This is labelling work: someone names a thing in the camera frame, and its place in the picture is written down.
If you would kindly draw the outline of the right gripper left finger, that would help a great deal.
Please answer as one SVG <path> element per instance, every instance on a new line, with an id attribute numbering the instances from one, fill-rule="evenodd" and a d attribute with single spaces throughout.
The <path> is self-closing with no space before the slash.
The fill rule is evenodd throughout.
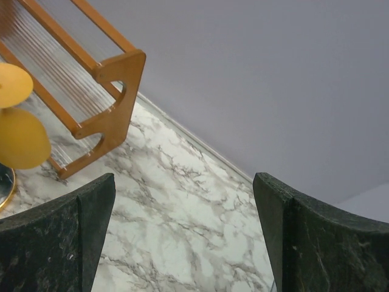
<path id="1" fill-rule="evenodd" d="M 1 291 L 91 291 L 115 201 L 112 173 L 1 220 Z"/>

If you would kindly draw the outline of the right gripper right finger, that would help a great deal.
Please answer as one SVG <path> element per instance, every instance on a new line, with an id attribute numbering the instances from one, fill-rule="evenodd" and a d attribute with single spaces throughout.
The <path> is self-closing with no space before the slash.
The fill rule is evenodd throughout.
<path id="1" fill-rule="evenodd" d="M 273 291 L 387 291 L 388 224 L 301 193 L 261 172 L 253 194 Z"/>

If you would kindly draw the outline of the orange plastic goblet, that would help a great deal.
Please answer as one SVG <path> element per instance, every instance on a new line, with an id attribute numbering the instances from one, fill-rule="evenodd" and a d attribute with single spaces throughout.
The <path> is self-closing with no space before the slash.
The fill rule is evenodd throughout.
<path id="1" fill-rule="evenodd" d="M 43 124 L 18 107 L 32 91 L 33 80 L 25 70 L 1 63 L 1 164 L 13 169 L 37 167 L 51 154 Z"/>

